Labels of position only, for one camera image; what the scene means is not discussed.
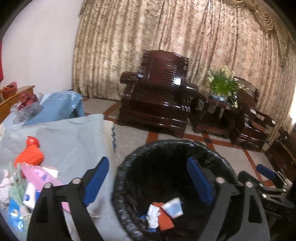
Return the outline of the white blue medicine box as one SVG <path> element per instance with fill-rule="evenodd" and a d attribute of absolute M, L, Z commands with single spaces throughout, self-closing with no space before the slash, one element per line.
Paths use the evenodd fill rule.
<path fill-rule="evenodd" d="M 23 205 L 33 210 L 39 195 L 40 191 L 38 191 L 35 186 L 29 182 L 25 190 L 25 195 L 23 196 Z"/>

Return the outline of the blue tube package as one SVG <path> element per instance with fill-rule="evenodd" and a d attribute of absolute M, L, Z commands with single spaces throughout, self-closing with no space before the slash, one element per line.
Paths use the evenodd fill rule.
<path fill-rule="evenodd" d="M 15 227 L 19 232 L 24 231 L 23 216 L 20 214 L 20 206 L 11 198 L 9 204 L 9 224 Z"/>

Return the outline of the green rubber glove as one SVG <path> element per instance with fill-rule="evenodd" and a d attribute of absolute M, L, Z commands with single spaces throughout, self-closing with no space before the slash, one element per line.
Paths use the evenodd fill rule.
<path fill-rule="evenodd" d="M 12 163 L 9 163 L 8 175 L 9 180 L 12 181 L 9 196 L 18 206 L 21 206 L 23 205 L 23 197 L 27 186 L 27 181 L 21 171 L 21 164 L 17 163 L 17 165 L 14 166 Z"/>

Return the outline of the pink wrapper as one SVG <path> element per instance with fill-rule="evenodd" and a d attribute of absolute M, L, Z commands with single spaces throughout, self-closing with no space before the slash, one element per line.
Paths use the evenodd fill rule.
<path fill-rule="evenodd" d="M 26 163 L 21 164 L 21 171 L 27 180 L 31 182 L 35 188 L 40 191 L 46 183 L 51 183 L 53 186 L 62 186 L 62 182 L 53 177 L 47 170 L 40 166 L 33 166 Z"/>

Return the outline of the orange foam net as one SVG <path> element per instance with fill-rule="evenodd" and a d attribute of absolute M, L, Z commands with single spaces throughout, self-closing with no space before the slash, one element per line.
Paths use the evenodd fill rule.
<path fill-rule="evenodd" d="M 37 145 L 27 146 L 15 159 L 14 167 L 18 163 L 27 163 L 29 165 L 40 165 L 44 160 L 44 154 L 40 151 Z"/>

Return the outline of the red plastic bag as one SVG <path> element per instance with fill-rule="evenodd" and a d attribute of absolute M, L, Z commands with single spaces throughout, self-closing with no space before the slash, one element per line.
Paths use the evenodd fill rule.
<path fill-rule="evenodd" d="M 36 137 L 32 137 L 32 136 L 28 136 L 27 140 L 26 140 L 26 145 L 27 147 L 29 146 L 36 146 L 36 147 L 40 147 L 40 143 L 38 141 L 38 139 Z"/>

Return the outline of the white tissue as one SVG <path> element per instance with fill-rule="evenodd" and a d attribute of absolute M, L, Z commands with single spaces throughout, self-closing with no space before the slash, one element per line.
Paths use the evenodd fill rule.
<path fill-rule="evenodd" d="M 7 169 L 4 169 L 3 175 L 0 184 L 0 199 L 2 209 L 6 209 L 10 204 L 10 189 L 14 184 L 14 179 Z"/>
<path fill-rule="evenodd" d="M 156 229 L 159 226 L 159 215 L 160 213 L 160 208 L 150 204 L 149 209 L 147 211 L 147 216 L 146 220 L 148 223 L 148 229 Z"/>

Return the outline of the black lined trash bin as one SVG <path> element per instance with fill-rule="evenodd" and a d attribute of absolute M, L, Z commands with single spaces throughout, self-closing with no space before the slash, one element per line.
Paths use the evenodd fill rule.
<path fill-rule="evenodd" d="M 215 177 L 239 183 L 230 163 L 201 142 L 160 140 L 145 144 L 118 167 L 112 204 L 119 223 L 131 240 L 195 240 L 202 232 L 210 207 L 201 199 L 187 170 L 187 159 L 197 162 Z M 184 215 L 176 227 L 165 232 L 148 232 L 140 216 L 153 202 L 181 199 Z"/>

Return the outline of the dark wooden side table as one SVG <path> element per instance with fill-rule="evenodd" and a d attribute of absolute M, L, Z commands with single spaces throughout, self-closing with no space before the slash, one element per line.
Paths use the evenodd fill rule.
<path fill-rule="evenodd" d="M 229 138 L 237 108 L 226 101 L 213 99 L 206 91 L 199 91 L 191 101 L 190 111 L 190 122 L 195 133 L 212 133 Z"/>

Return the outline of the potted green plant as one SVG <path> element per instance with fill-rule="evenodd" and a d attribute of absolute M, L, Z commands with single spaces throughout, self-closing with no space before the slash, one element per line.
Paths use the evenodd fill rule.
<path fill-rule="evenodd" d="M 235 73 L 222 65 L 217 69 L 208 69 L 206 74 L 210 93 L 224 98 L 231 106 L 238 108 L 238 92 L 244 88 L 244 85 L 234 76 Z"/>

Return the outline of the blue under-tablecloth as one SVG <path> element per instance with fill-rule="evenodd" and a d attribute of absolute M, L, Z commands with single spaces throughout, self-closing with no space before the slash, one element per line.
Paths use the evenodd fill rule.
<path fill-rule="evenodd" d="M 5 128 L 9 130 L 19 126 L 31 126 L 85 116 L 83 96 L 73 90 L 46 94 L 40 104 L 41 112 L 27 120 L 16 121 L 16 114 L 10 113 L 3 121 Z"/>

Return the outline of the red apples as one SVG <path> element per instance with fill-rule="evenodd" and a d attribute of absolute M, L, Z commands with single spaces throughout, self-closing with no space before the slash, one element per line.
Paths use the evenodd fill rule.
<path fill-rule="evenodd" d="M 18 106 L 18 110 L 21 110 L 22 108 L 30 104 L 33 104 L 37 101 L 38 101 L 38 98 L 35 94 L 29 94 L 28 92 L 23 92 L 19 96 L 19 102 L 21 104 Z"/>

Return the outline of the wooden sideboard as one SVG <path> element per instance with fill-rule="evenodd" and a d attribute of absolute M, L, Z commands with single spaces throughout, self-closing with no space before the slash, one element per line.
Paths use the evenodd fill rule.
<path fill-rule="evenodd" d="M 4 100 L 1 104 L 0 104 L 0 122 L 2 123 L 4 121 L 4 119 L 10 114 L 10 108 L 13 104 L 16 104 L 19 100 L 19 95 L 22 92 L 29 92 L 29 94 L 33 94 L 34 93 L 34 85 L 30 85 L 30 86 L 23 86 L 21 88 L 19 88 L 16 93 L 14 95 L 12 95 L 11 97 L 9 97 L 8 99 Z"/>

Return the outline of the beige patterned curtain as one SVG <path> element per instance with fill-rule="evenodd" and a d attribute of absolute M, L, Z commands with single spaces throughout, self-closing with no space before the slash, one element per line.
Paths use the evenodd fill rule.
<path fill-rule="evenodd" d="M 227 66 L 259 89 L 258 108 L 291 130 L 295 38 L 262 1 L 84 1 L 76 37 L 72 88 L 120 99 L 124 71 L 145 50 L 189 58 L 187 80 L 206 88 L 206 71 Z"/>

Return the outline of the red cloth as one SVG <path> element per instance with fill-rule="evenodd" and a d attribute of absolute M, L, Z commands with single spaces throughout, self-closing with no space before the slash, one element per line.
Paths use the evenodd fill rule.
<path fill-rule="evenodd" d="M 4 74 L 3 74 L 3 64 L 2 64 L 2 45 L 3 42 L 0 40 L 0 82 L 4 79 Z"/>

